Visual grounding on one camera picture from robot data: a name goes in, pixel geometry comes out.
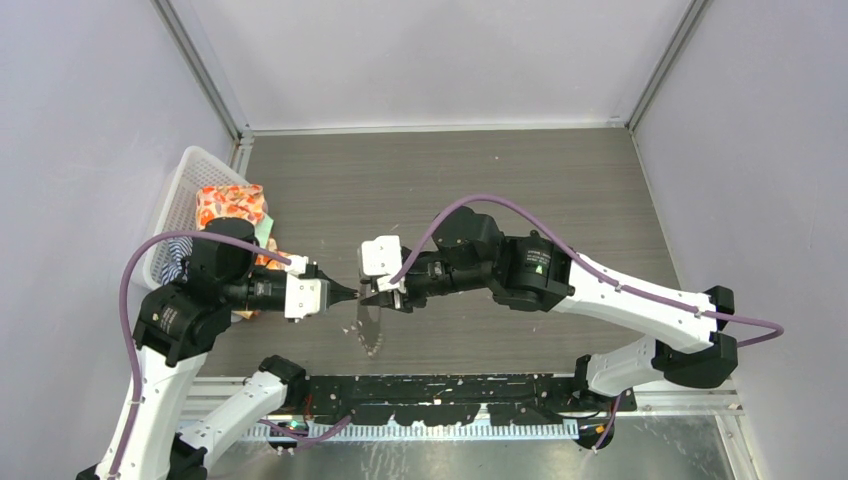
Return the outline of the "silver perforated keyring plate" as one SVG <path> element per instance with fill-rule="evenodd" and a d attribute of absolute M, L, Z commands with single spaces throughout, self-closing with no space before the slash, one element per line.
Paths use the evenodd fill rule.
<path fill-rule="evenodd" d="M 358 303 L 352 329 L 369 359 L 376 359 L 384 343 L 382 332 L 383 309 L 379 306 Z"/>

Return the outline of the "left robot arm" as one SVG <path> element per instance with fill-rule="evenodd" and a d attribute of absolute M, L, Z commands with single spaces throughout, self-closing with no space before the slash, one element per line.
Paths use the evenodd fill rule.
<path fill-rule="evenodd" d="M 204 479 L 223 453 L 272 412 L 298 412 L 308 394 L 303 367 L 265 358 L 246 384 L 189 427 L 180 417 L 217 337 L 238 310 L 280 312 L 299 321 L 358 298 L 302 256 L 280 269 L 259 266 L 254 226 L 216 218 L 190 235 L 184 276 L 149 292 L 122 329 L 131 380 L 115 433 L 85 479 Z"/>

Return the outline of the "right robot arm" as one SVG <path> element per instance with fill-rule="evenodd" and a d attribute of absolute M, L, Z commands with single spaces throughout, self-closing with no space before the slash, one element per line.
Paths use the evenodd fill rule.
<path fill-rule="evenodd" d="M 413 253 L 397 235 L 361 243 L 360 275 L 371 288 L 363 304 L 410 313 L 431 297 L 487 289 L 511 310 L 583 315 L 641 333 L 624 347 L 577 360 L 570 392 L 584 410 L 653 381 L 716 388 L 738 366 L 737 341 L 715 317 L 730 312 L 729 289 L 690 293 L 642 281 L 566 252 L 536 230 L 508 236 L 469 207 L 425 237 L 434 250 Z"/>

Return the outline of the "orange floral cloth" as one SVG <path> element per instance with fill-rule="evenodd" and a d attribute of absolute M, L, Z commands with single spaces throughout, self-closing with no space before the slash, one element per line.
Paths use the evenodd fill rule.
<path fill-rule="evenodd" d="M 272 239 L 260 234 L 260 228 L 269 221 L 261 186 L 204 187 L 197 192 L 196 203 L 199 232 L 284 255 Z M 257 312 L 285 310 L 286 265 L 265 253 L 216 238 L 196 237 L 186 267 L 188 290 L 205 301 L 225 305 L 247 317 Z"/>

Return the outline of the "blue striped cloth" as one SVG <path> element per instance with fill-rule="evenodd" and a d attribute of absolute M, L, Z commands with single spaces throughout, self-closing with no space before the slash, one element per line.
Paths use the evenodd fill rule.
<path fill-rule="evenodd" d="M 186 236 L 169 238 L 166 241 L 167 257 L 160 272 L 161 284 L 187 279 L 192 247 L 192 239 Z"/>

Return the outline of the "white plastic basket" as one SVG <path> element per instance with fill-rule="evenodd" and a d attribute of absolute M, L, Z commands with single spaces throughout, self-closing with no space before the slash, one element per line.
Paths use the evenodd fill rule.
<path fill-rule="evenodd" d="M 194 230 L 196 194 L 203 187 L 247 184 L 241 175 L 203 148 L 186 148 L 178 165 L 164 180 L 148 223 L 147 237 L 169 231 Z M 163 268 L 171 262 L 168 244 L 161 241 L 140 258 L 131 282 L 154 290 L 160 286 Z"/>

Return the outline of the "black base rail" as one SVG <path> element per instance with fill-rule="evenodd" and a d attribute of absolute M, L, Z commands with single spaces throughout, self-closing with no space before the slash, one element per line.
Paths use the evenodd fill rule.
<path fill-rule="evenodd" d="M 511 426 L 590 419 L 613 405 L 569 375 L 314 375 L 278 412 L 329 425 L 348 417 L 360 426 L 465 426 L 486 413 L 496 426 Z"/>

